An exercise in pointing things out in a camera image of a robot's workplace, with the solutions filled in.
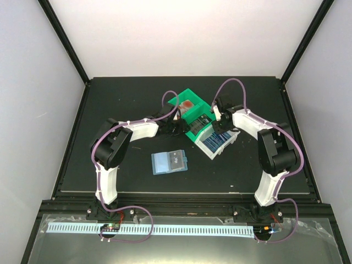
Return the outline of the blue card holder wallet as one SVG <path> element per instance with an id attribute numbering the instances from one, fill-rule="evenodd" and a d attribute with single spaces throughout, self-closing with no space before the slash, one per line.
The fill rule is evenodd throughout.
<path id="1" fill-rule="evenodd" d="M 153 153 L 151 155 L 151 161 L 152 161 L 152 171 L 153 175 L 160 175 L 160 174 L 169 174 L 169 173 L 175 173 L 175 172 L 183 172 L 188 170 L 188 160 L 185 155 L 185 151 L 183 151 L 184 155 L 184 168 L 181 170 L 171 170 L 170 169 L 170 161 L 169 161 L 169 156 L 168 154 L 170 152 L 159 152 L 159 153 Z"/>

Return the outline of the green bin with red cards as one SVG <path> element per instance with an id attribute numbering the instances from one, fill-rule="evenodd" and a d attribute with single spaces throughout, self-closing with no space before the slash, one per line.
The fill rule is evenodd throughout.
<path id="1" fill-rule="evenodd" d="M 178 95 L 178 110 L 174 120 L 183 119 L 187 124 L 191 124 L 200 116 L 214 120 L 214 115 L 210 112 L 210 105 L 200 98 L 191 89 L 186 89 Z"/>

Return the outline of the green bin with black cards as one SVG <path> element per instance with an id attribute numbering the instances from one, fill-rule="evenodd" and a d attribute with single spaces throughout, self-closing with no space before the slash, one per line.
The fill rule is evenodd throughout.
<path id="1" fill-rule="evenodd" d="M 189 109 L 183 115 L 183 119 L 189 126 L 189 131 L 186 133 L 186 136 L 192 142 L 195 142 L 200 133 L 215 120 L 215 115 L 210 111 L 208 104 L 199 103 Z"/>

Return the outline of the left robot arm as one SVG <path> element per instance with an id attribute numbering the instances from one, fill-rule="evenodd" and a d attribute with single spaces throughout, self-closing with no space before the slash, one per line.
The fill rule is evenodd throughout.
<path id="1" fill-rule="evenodd" d="M 117 172 L 131 142 L 160 134 L 183 134 L 187 130 L 181 110 L 170 103 L 165 103 L 156 114 L 140 120 L 118 122 L 107 119 L 90 146 L 96 170 L 95 195 L 102 202 L 98 208 L 100 215 L 113 219 L 118 213 L 118 206 L 113 202 L 117 198 Z"/>

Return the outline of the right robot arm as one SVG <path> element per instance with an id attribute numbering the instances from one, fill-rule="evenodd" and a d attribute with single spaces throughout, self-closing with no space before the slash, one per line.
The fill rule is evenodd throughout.
<path id="1" fill-rule="evenodd" d="M 262 222 L 275 211 L 284 178 L 302 161 L 299 147 L 290 135 L 291 128 L 286 123 L 269 122 L 222 96 L 214 99 L 211 111 L 216 117 L 212 122 L 215 133 L 239 129 L 257 140 L 262 175 L 254 194 L 255 202 L 250 205 L 250 215 L 254 221 Z"/>

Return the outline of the white bin with blue cards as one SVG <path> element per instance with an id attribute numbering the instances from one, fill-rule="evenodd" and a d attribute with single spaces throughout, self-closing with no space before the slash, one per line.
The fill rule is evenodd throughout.
<path id="1" fill-rule="evenodd" d="M 210 159 L 213 160 L 219 156 L 224 149 L 233 144 L 240 131 L 226 131 L 221 134 L 216 134 L 212 126 L 208 126 L 200 132 L 195 140 L 195 145 Z"/>

